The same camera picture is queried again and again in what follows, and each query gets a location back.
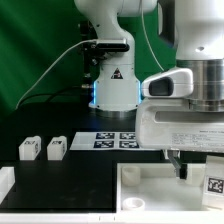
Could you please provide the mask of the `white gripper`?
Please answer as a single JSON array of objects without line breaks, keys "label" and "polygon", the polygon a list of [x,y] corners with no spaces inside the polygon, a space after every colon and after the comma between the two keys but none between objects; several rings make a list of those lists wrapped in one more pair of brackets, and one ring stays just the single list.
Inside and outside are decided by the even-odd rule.
[{"label": "white gripper", "polygon": [[224,153],[224,112],[195,112],[183,99],[144,99],[135,133],[140,147],[168,150],[176,176],[186,179],[187,165],[172,150]]}]

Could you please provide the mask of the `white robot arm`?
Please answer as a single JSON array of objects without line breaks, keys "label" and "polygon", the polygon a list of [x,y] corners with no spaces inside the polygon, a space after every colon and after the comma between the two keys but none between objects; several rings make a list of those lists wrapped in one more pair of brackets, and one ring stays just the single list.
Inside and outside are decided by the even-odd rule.
[{"label": "white robot arm", "polygon": [[137,143],[224,152],[224,0],[74,0],[96,33],[90,108],[135,117]]}]

